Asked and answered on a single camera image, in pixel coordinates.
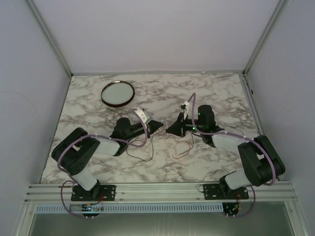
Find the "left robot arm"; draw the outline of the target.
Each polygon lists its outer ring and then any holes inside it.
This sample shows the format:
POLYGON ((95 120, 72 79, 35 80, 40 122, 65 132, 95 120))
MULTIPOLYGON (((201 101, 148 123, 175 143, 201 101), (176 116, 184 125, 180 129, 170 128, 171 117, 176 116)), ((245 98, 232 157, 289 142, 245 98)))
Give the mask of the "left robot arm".
POLYGON ((110 139, 103 141, 89 136, 86 130, 79 127, 53 149, 52 158, 78 183, 77 189, 80 192, 94 199, 99 196, 100 183, 87 167, 93 154, 99 151, 119 156, 127 149, 126 142, 142 134, 149 137, 162 126, 162 122, 151 120, 146 125, 147 129, 144 129, 140 122, 131 124, 128 118, 120 118, 110 139))

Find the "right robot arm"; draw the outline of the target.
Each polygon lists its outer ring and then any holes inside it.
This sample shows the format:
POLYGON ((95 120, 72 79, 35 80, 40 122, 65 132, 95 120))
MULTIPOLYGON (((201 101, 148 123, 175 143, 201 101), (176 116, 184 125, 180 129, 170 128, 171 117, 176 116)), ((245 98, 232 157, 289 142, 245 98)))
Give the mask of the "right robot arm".
POLYGON ((203 185, 206 200, 248 199, 248 186, 261 186, 285 173, 284 163, 265 135, 248 141, 243 137, 225 134, 216 124, 210 105, 198 107, 197 119, 188 118, 186 112, 179 113, 177 120, 166 132, 184 137, 186 133, 198 130, 205 144, 233 152, 240 156, 242 162, 242 169, 221 177, 218 184, 203 185))

